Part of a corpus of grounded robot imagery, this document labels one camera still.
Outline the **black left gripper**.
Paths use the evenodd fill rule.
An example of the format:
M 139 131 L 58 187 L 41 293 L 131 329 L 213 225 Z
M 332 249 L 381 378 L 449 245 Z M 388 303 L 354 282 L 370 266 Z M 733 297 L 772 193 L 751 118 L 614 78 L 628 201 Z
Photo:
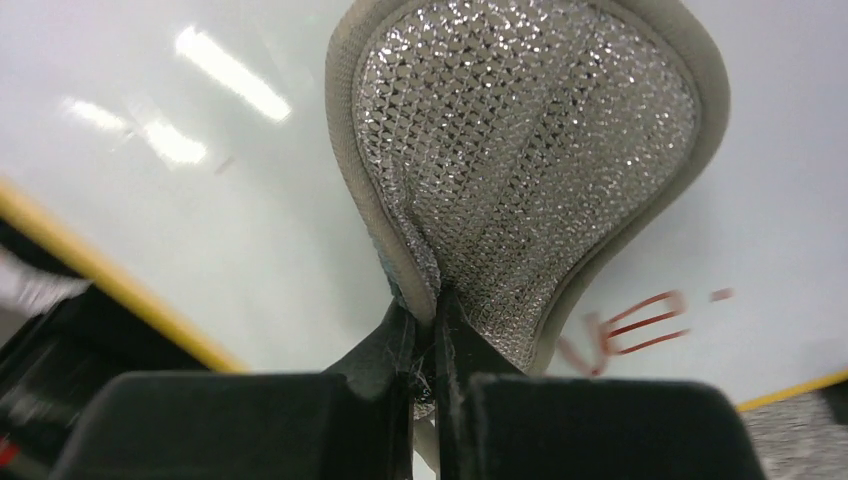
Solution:
M 19 326 L 2 314 L 2 478 L 46 478 L 81 411 L 112 378 L 203 367 L 96 286 Z

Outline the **yellow framed whiteboard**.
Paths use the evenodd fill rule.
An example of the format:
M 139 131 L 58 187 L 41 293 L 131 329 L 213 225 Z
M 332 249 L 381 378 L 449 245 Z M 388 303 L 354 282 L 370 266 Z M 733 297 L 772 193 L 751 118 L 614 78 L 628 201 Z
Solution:
M 591 283 L 552 376 L 742 410 L 847 376 L 847 5 L 690 1 L 731 83 L 715 159 Z M 345 1 L 5 1 L 1 210 L 230 370 L 327 366 L 389 287 L 331 152 Z

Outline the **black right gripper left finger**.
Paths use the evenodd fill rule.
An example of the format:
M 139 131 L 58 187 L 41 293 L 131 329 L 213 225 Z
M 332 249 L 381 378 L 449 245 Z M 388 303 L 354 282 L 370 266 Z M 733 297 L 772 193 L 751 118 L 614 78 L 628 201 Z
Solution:
M 135 372 L 84 410 L 55 479 L 408 479 L 416 323 L 391 305 L 320 373 Z

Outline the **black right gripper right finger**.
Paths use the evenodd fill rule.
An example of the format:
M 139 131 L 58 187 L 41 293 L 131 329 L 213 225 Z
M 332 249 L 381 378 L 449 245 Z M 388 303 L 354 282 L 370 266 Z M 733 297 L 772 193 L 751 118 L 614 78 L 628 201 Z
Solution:
M 451 290 L 434 320 L 443 479 L 761 479 L 737 412 L 694 382 L 521 373 L 468 322 Z

